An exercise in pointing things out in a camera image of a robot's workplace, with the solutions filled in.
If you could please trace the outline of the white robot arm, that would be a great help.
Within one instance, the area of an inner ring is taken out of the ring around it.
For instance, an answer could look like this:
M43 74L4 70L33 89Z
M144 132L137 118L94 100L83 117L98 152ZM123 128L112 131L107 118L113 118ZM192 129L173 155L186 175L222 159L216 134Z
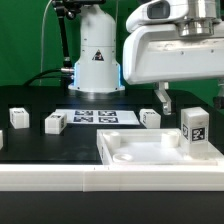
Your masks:
M118 64L115 21L97 5L82 7L81 52L71 90L92 98L121 90L121 79L155 83L168 115L170 82L224 78L224 22L217 18L216 0L148 0L128 17L126 29Z

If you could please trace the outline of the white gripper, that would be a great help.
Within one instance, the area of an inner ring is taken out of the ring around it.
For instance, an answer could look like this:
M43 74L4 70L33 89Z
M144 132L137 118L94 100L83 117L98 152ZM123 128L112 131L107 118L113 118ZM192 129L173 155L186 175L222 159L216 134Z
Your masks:
M172 113L168 82L224 76L224 21L216 0L149 0L126 21L123 76L155 84L163 113Z

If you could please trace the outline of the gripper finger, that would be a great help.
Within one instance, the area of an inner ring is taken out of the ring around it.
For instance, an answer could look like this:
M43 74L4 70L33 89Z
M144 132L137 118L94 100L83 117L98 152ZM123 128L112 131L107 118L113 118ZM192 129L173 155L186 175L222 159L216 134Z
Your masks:
M219 92L216 97L213 98L213 104L216 109L224 109L224 79L218 80Z

